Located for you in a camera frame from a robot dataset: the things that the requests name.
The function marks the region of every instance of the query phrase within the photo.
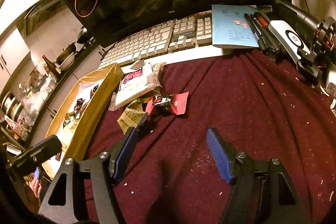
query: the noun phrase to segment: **metal bolt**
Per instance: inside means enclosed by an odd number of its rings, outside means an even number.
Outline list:
[[[278,165],[278,164],[280,164],[280,161],[279,161],[279,159],[277,159],[277,158],[273,158],[273,159],[272,159],[272,163]]]
[[[109,153],[106,152],[106,151],[104,151],[104,152],[102,152],[102,153],[99,154],[99,158],[101,158],[101,159],[105,159],[105,158],[107,158],[108,156],[109,156]]]
[[[73,158],[68,158],[68,159],[65,160],[65,164],[66,164],[66,165],[70,165],[70,164],[72,164],[73,162],[74,162]]]
[[[237,152],[237,156],[239,157],[239,158],[245,158],[246,157],[246,154],[245,154],[245,152],[241,152],[241,151],[239,151],[239,152]]]

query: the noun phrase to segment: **spacebar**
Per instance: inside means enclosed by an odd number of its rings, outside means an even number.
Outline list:
[[[133,54],[130,54],[130,55],[127,55],[127,56],[124,56],[124,57],[121,57],[115,60],[115,62],[118,63],[120,66],[122,66],[122,65],[131,63],[133,61],[132,57],[133,57]]]

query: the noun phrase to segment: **black cabinet handle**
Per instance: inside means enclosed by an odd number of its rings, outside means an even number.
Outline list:
[[[1,55],[1,59],[2,59],[2,61],[5,63],[5,66],[7,66],[6,60],[3,58],[2,55]]]

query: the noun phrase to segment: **blue notebook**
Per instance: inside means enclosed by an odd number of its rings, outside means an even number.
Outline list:
[[[212,45],[219,48],[258,47],[244,13],[253,14],[250,6],[212,5]]]

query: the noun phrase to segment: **keyboard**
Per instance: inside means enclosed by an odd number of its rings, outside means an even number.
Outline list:
[[[117,42],[98,69],[112,63],[120,66],[157,55],[212,44],[211,14],[200,13],[181,20],[172,20]]]

